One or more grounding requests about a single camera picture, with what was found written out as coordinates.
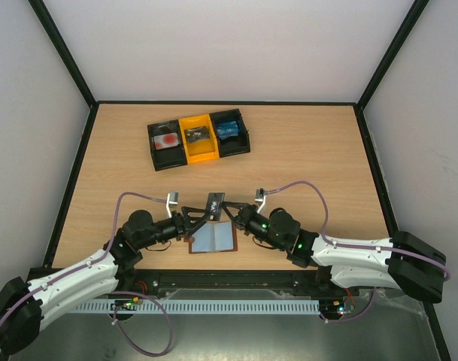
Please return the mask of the brown leather card holder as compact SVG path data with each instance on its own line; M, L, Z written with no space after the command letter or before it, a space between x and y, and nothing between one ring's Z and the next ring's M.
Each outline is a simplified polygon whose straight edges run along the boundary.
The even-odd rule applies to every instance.
M206 223L188 241L189 254L235 252L237 229L232 222Z

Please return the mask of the black VIP logo card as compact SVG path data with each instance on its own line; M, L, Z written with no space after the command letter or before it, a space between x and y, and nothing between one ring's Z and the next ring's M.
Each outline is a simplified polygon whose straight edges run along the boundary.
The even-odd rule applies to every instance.
M209 140L211 137L209 128L207 126L199 126L184 130L185 139L189 144L197 141Z

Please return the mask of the blue card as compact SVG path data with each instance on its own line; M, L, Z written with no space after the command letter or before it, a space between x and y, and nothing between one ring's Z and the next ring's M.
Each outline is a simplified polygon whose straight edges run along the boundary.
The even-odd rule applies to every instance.
M237 137L239 134L239 128L236 121L229 121L224 123L218 123L216 125L217 135L221 140Z

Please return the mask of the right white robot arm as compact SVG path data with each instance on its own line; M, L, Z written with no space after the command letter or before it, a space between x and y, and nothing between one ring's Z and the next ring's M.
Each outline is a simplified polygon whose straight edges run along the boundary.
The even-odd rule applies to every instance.
M222 209L237 229L285 252L292 264L327 267L316 276L317 289L326 295L339 288L383 287L422 302L442 300L446 257L410 232L371 241L334 238L303 229L283 208L268 217L248 203L223 202Z

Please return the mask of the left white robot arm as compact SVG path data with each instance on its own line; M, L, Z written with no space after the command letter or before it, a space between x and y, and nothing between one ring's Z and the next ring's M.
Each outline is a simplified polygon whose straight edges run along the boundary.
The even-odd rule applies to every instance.
M8 281L0 291L0 349L21 351L54 320L96 297L140 297L132 288L142 250L191 236L209 219L207 211L183 207L155 222L149 211L138 210L86 259L42 278Z

